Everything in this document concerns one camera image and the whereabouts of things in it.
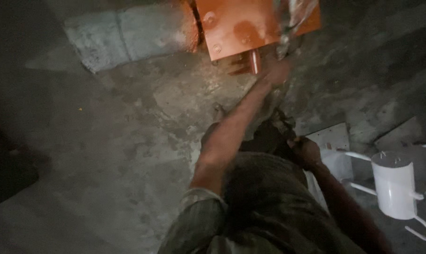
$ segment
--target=concrete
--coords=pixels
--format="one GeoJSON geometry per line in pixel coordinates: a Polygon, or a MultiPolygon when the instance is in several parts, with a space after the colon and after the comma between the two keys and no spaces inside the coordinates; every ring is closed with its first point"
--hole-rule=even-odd
{"type": "MultiPolygon", "coordinates": [[[[410,11],[426,0],[320,4],[323,28],[305,36],[281,106],[298,134],[347,122],[351,149],[371,154],[377,137],[413,115],[426,130],[426,18],[405,23],[426,15],[410,11]]],[[[0,127],[49,158],[37,163],[36,184],[0,205],[0,253],[155,253],[192,175],[210,105],[233,107],[255,80],[228,76],[205,51],[93,75],[61,28],[93,6],[0,1],[0,127]]],[[[353,168],[355,179],[371,176],[353,168]]],[[[426,253],[404,222],[378,215],[365,198],[396,253],[426,253]]],[[[420,205],[426,213],[426,199],[420,205]]]]}

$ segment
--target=wet concrete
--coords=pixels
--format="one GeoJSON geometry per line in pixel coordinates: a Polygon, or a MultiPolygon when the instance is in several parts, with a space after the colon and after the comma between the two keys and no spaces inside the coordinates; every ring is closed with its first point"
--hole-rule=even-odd
{"type": "MultiPolygon", "coordinates": [[[[71,3],[0,1],[0,128],[50,158],[36,184],[0,205],[0,253],[154,253],[211,104],[232,108],[255,78],[227,75],[202,50],[93,75],[60,25],[71,3]]],[[[298,134],[346,121],[351,148],[371,154],[413,115],[426,130],[426,1],[336,4],[321,3],[323,28],[305,36],[281,105],[298,134]]],[[[398,222],[375,218],[397,253],[426,253],[398,222]]]]}

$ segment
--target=bolt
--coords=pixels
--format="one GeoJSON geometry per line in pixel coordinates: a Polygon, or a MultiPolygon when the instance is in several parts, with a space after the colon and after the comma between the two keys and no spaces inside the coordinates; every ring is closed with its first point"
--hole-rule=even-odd
{"type": "Polygon", "coordinates": [[[214,45],[214,46],[213,46],[213,49],[214,49],[214,51],[215,51],[216,53],[221,52],[221,46],[220,46],[220,45],[218,45],[218,44],[214,45]]]}

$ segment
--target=man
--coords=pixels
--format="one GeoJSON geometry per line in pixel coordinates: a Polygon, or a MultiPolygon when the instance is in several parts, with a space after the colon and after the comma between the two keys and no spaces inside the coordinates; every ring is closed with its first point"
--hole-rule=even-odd
{"type": "Polygon", "coordinates": [[[242,143],[288,70],[286,61],[278,62],[207,131],[182,212],[158,253],[391,253],[371,218],[322,164],[316,143],[298,138],[290,149],[280,133],[272,148],[269,141],[242,143]],[[301,168],[316,177],[330,216],[308,192],[301,168]]]}

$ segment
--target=concrete block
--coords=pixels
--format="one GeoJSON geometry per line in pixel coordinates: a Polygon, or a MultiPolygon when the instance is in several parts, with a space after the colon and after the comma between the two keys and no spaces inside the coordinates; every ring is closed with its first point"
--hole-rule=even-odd
{"type": "Polygon", "coordinates": [[[94,73],[130,61],[117,21],[115,11],[106,11],[64,22],[64,31],[81,62],[94,73]]]}
{"type": "Polygon", "coordinates": [[[184,14],[179,5],[137,6],[119,12],[118,17],[132,61],[188,49],[181,29],[184,14]]]}

